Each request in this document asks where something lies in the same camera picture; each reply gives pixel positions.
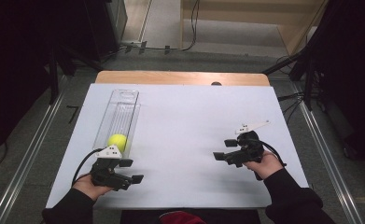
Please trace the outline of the red cloth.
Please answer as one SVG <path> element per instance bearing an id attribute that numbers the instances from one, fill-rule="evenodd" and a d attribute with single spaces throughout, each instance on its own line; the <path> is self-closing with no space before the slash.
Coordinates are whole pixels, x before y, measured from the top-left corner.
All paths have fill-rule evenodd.
<path id="1" fill-rule="evenodd" d="M 161 224 L 206 224 L 201 218 L 184 211 L 174 211 L 159 217 Z"/>

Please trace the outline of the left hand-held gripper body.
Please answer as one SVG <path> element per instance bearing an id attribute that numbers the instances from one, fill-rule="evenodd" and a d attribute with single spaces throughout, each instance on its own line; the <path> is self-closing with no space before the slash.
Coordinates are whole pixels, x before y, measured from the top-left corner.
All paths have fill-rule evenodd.
<path id="1" fill-rule="evenodd" d="M 119 189 L 126 190 L 131 186 L 133 181 L 131 177 L 115 172 L 115 168 L 119 166 L 119 161 L 124 159 L 116 146 L 99 148 L 95 153 L 95 157 L 96 162 L 90 170 L 91 182 L 95 186 L 110 187 L 115 191 Z"/>

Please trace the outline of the person's left hand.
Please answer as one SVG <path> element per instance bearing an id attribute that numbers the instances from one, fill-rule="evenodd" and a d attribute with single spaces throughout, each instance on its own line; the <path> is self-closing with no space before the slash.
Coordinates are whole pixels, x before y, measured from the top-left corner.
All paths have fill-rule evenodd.
<path id="1" fill-rule="evenodd" d="M 73 185 L 73 189 L 77 189 L 96 201 L 100 196 L 112 190 L 110 187 L 95 186 L 91 182 L 91 175 L 81 176 Z"/>

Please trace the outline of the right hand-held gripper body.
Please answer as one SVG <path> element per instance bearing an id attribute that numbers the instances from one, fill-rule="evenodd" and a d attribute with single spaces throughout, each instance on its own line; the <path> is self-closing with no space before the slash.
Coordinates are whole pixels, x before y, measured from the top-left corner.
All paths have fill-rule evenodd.
<path id="1" fill-rule="evenodd" d="M 241 167 L 245 162 L 261 162 L 264 151 L 263 143 L 260 141 L 256 130 L 269 124 L 269 121 L 243 124 L 235 131 L 239 150 L 225 154 L 225 162 Z"/>

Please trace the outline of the black stand leg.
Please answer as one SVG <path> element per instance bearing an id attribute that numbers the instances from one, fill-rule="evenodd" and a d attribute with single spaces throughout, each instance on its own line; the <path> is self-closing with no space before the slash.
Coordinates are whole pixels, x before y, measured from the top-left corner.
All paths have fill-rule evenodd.
<path id="1" fill-rule="evenodd" d="M 58 84 L 58 73 L 57 73 L 57 62 L 55 49 L 50 49 L 49 54 L 49 75 L 50 75 L 50 100 L 49 103 L 53 105 L 59 94 L 59 84 Z"/>

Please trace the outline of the black tripod stand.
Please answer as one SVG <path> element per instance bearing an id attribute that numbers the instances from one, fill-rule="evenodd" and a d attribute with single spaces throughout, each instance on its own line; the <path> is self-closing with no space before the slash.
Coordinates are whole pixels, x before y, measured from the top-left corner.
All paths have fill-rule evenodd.
<path id="1" fill-rule="evenodd" d="M 263 73 L 288 65 L 291 80 L 306 77 L 306 101 L 319 73 L 319 86 L 342 110 L 365 112 L 365 0 L 329 0 L 307 45 Z"/>

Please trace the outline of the wooden table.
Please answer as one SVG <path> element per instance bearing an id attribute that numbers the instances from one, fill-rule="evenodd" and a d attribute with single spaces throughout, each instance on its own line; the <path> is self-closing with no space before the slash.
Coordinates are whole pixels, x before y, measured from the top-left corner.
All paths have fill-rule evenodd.
<path id="1" fill-rule="evenodd" d="M 102 71 L 96 84 L 265 86 L 270 81 L 264 74 L 175 72 L 175 71 Z"/>

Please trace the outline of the person's right hand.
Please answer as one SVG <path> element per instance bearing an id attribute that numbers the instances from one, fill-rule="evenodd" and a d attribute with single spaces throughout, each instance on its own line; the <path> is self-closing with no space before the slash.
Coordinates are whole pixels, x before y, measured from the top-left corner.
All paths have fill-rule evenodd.
<path id="1" fill-rule="evenodd" d="M 276 156 L 269 151 L 263 152 L 261 162 L 248 161 L 244 163 L 244 166 L 246 166 L 249 170 L 256 172 L 262 179 L 266 179 L 270 175 L 284 168 Z"/>

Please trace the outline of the aluminium floor rail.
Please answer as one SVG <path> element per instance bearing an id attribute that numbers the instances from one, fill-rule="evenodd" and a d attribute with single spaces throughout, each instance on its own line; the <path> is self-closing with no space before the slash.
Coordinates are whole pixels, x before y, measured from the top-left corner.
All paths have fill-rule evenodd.
<path id="1" fill-rule="evenodd" d="M 312 111 L 298 97 L 288 124 L 309 187 L 323 200 L 324 210 L 341 224 L 364 224 L 358 206 L 343 178 Z"/>
<path id="2" fill-rule="evenodd" d="M 42 143 L 49 131 L 49 127 L 55 118 L 56 113 L 64 98 L 64 91 L 60 91 L 59 95 L 55 98 L 54 102 L 48 106 L 47 111 L 42 118 L 38 128 L 35 131 L 35 135 L 27 148 L 21 163 L 18 166 L 17 171 L 12 177 L 11 181 L 6 187 L 3 196 L 0 201 L 0 224 L 5 224 L 7 217 L 16 202 L 22 186 L 27 178 L 31 167 L 35 161 L 35 158 L 42 146 Z"/>

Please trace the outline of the light wooden shelf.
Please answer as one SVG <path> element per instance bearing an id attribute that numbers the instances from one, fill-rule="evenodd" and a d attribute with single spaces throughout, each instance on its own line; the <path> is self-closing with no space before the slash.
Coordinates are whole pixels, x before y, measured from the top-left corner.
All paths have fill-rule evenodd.
<path id="1" fill-rule="evenodd" d="M 200 0 L 199 18 L 276 24 L 289 55 L 297 53 L 329 0 Z"/>

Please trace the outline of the yellow tennis ball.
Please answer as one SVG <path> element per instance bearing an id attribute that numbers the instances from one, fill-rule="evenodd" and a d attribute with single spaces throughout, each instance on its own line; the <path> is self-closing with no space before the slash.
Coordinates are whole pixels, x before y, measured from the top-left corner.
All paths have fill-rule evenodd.
<path id="1" fill-rule="evenodd" d="M 127 145 L 127 137 L 124 134 L 113 134 L 108 138 L 107 144 L 109 146 L 114 145 L 119 149 L 120 152 L 123 152 Z"/>

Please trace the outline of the clear plastic container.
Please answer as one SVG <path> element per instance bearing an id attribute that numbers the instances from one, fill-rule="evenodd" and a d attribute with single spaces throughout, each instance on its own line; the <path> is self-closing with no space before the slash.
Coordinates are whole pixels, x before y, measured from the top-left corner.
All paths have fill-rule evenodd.
<path id="1" fill-rule="evenodd" d="M 130 155 L 133 135 L 140 110 L 139 91 L 112 91 L 99 130 L 94 140 L 93 148 L 108 147 L 108 138 L 116 133 L 127 137 L 127 145 L 122 153 L 123 158 Z"/>

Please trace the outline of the black cabinet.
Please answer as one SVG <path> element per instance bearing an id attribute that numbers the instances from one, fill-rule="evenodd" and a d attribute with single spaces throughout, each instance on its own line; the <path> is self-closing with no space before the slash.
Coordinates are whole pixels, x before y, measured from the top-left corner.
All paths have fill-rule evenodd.
<path id="1" fill-rule="evenodd" d="M 94 59 L 116 53 L 128 20 L 124 0 L 84 0 L 94 43 Z"/>

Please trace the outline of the white table board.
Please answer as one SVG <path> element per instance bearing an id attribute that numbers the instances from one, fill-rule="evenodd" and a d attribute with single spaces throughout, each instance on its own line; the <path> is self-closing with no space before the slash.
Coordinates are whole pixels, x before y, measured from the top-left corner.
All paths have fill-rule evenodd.
<path id="1" fill-rule="evenodd" d="M 140 104 L 124 175 L 143 180 L 112 191 L 99 208 L 159 209 L 259 208 L 270 203 L 253 172 L 216 161 L 244 124 L 257 124 L 261 141 L 271 145 L 302 187 L 307 180 L 271 87 L 136 85 Z"/>

